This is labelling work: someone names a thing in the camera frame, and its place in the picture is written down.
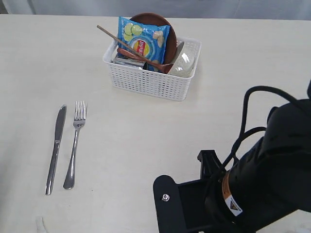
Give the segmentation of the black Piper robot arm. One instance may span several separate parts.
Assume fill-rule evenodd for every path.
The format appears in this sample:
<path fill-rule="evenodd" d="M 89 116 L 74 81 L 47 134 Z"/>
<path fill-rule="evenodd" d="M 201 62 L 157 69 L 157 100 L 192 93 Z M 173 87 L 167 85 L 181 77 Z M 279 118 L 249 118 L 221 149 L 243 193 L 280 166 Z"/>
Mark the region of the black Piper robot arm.
<path fill-rule="evenodd" d="M 287 103 L 273 107 L 265 127 L 245 128 L 254 92 Z M 296 210 L 311 210 L 311 100 L 270 86 L 243 98 L 239 136 L 225 161 L 202 150 L 200 179 L 169 181 L 170 200 L 155 196 L 161 233 L 254 233 Z"/>

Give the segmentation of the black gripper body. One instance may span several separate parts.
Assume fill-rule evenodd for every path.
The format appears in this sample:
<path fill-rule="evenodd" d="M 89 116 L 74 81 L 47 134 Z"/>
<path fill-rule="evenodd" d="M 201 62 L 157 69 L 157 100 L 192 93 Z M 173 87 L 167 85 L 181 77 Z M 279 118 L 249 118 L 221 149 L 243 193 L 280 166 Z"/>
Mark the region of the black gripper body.
<path fill-rule="evenodd" d="M 220 183 L 214 175 L 221 162 L 214 150 L 200 151 L 200 179 L 178 185 L 183 216 L 188 233 L 230 233 L 233 223 L 221 202 Z"/>

